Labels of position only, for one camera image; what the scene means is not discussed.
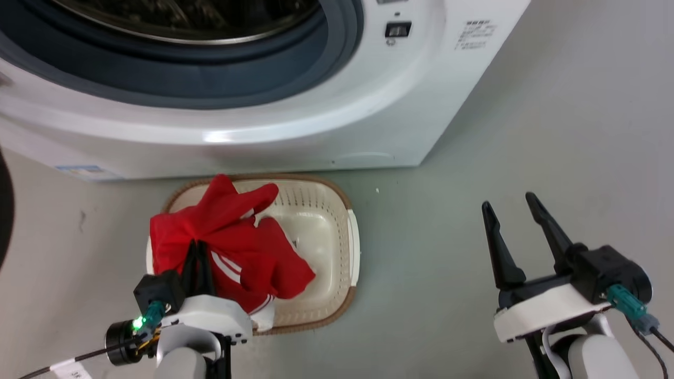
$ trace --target laundry basket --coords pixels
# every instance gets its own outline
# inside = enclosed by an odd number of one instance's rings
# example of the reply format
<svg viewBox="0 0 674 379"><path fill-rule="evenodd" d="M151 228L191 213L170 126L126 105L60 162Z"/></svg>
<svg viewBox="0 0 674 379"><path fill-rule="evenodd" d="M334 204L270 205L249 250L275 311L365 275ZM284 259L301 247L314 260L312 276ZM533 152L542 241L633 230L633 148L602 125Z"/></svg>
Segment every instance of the laundry basket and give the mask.
<svg viewBox="0 0 674 379"><path fill-rule="evenodd" d="M239 193L267 183L278 186L274 203L260 216L272 216L316 273L306 290L294 299L276 299L272 329L256 334L298 332L325 326L339 318L356 293L360 270L360 241L356 216L348 198L325 179L300 174L232 175ZM162 213L196 205L210 179L188 183L171 196ZM147 271L153 274L152 245L148 240Z"/></svg>

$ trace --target sticker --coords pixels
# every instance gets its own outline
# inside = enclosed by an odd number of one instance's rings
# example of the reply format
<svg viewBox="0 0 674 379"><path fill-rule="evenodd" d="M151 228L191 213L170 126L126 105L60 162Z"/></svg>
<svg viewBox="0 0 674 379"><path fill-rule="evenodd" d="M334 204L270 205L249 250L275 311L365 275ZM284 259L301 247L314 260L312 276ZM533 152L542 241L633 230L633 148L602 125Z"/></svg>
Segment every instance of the sticker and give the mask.
<svg viewBox="0 0 674 379"><path fill-rule="evenodd" d="M58 379L91 379L91 375L80 362L69 364L54 370Z"/></svg>
<svg viewBox="0 0 674 379"><path fill-rule="evenodd" d="M88 181L119 180L121 176L99 166L56 166L57 170Z"/></svg>
<svg viewBox="0 0 674 379"><path fill-rule="evenodd" d="M496 25L489 20L466 21L454 50L484 49L495 31Z"/></svg>

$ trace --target white washing machine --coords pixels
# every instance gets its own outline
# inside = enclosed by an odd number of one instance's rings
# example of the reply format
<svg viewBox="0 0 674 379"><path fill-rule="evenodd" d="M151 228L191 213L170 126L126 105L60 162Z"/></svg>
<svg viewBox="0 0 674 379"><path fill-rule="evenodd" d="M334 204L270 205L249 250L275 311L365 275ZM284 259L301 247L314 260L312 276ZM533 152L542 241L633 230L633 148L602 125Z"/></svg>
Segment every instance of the white washing machine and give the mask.
<svg viewBox="0 0 674 379"><path fill-rule="evenodd" d="M419 165L529 0L96 3L0 5L0 145L88 180Z"/></svg>

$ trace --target floor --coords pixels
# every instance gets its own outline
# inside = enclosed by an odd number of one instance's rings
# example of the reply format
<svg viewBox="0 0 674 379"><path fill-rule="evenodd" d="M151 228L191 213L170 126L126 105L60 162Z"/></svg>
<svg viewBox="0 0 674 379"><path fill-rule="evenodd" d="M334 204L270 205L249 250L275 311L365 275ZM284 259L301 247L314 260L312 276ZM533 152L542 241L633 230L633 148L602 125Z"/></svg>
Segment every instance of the floor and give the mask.
<svg viewBox="0 0 674 379"><path fill-rule="evenodd" d="M528 277L549 274L526 191L572 239L645 267L649 309L674 336L673 12L667 0L533 0L421 167L321 173L359 219L356 299L328 327L237 347L235 378L534 378L524 343L500 344L492 327L480 213L490 200ZM0 274L0 372L16 377L99 348L109 324L135 316L148 219L186 179L89 184L6 155L18 214ZM609 319L641 377L661 378ZM85 367L148 378L153 364Z"/></svg>

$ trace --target green led light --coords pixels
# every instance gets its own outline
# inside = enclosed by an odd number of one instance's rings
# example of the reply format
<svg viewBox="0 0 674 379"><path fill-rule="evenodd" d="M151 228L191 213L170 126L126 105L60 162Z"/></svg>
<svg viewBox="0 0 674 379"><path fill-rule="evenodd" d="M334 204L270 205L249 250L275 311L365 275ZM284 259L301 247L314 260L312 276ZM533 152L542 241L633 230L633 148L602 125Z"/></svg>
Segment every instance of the green led light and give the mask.
<svg viewBox="0 0 674 379"><path fill-rule="evenodd" d="M145 318L143 316L139 316L133 321L133 329L138 330L143 327L143 322L145 321Z"/></svg>

